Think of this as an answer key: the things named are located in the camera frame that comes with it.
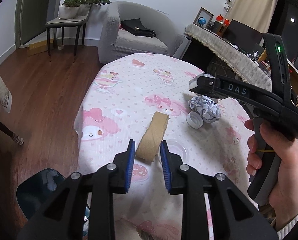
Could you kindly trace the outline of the person's right hand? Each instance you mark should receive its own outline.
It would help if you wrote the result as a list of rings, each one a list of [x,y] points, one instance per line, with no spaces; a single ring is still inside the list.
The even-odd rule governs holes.
[[[267,121],[262,122],[259,131],[281,158],[278,181],[269,195],[269,204],[276,215],[275,227],[281,231],[298,216],[298,141],[289,141]]]

